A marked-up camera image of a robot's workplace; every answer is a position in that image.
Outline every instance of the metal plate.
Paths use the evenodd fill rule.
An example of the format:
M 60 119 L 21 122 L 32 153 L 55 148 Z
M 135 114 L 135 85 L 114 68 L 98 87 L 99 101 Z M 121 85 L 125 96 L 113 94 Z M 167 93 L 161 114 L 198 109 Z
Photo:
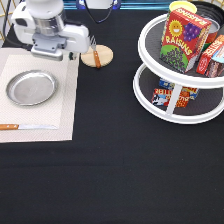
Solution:
M 15 76 L 6 93 L 14 103 L 31 106 L 49 99 L 57 88 L 57 80 L 47 71 L 31 70 Z

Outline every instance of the knife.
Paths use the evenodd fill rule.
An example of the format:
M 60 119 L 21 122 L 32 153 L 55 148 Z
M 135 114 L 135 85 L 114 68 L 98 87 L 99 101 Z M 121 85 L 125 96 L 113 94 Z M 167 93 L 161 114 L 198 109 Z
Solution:
M 53 125 L 0 124 L 0 130 L 58 129 Z
M 100 68 L 101 64 L 100 64 L 99 55 L 96 51 L 96 40 L 95 40 L 94 36 L 91 37 L 90 42 L 91 42 L 91 47 L 93 49 L 93 55 L 94 55 L 94 60 L 95 60 L 95 63 L 96 63 L 96 67 Z

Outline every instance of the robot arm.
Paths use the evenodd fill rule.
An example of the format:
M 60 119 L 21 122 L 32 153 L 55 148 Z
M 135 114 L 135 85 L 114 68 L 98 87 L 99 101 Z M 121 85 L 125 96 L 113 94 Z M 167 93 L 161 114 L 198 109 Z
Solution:
M 85 53 L 89 49 L 89 30 L 84 25 L 66 24 L 62 0 L 26 0 L 12 15 L 17 38 L 33 45 L 33 56 L 61 61 L 62 49 Z

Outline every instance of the black table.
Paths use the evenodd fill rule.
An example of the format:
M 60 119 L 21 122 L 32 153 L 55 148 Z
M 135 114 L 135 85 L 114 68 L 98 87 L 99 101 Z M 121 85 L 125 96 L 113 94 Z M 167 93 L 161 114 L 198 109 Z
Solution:
M 140 32 L 164 13 L 118 10 L 96 25 L 66 11 L 114 59 L 100 70 L 80 62 L 72 141 L 0 145 L 1 224 L 223 224 L 224 113 L 173 124 L 133 92 Z

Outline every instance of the raisin box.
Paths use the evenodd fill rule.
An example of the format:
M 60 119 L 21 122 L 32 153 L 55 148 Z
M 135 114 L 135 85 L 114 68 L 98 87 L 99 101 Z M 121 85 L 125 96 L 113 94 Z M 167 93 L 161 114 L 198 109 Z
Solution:
M 189 71 L 201 54 L 211 24 L 186 9 L 172 11 L 160 58 L 181 73 Z
M 216 40 L 202 53 L 200 61 L 198 63 L 197 72 L 202 75 L 207 75 L 208 77 L 212 77 L 209 75 L 207 68 L 211 61 L 212 56 L 222 47 L 224 46 L 224 35 L 218 36 Z
M 172 90 L 155 89 L 152 97 L 152 104 L 157 106 L 168 106 Z M 190 99 L 189 92 L 181 92 L 176 107 L 186 107 Z
M 175 84 L 171 83 L 171 82 L 169 82 L 169 81 L 167 81 L 167 80 L 165 80 L 163 78 L 160 78 L 159 86 L 161 86 L 161 87 L 163 87 L 165 89 L 173 90 Z M 185 87 L 185 86 L 182 88 L 182 91 L 189 92 L 191 100 L 195 100 L 196 97 L 198 96 L 198 93 L 199 93 L 199 89 L 198 88 L 191 88 L 191 87 Z

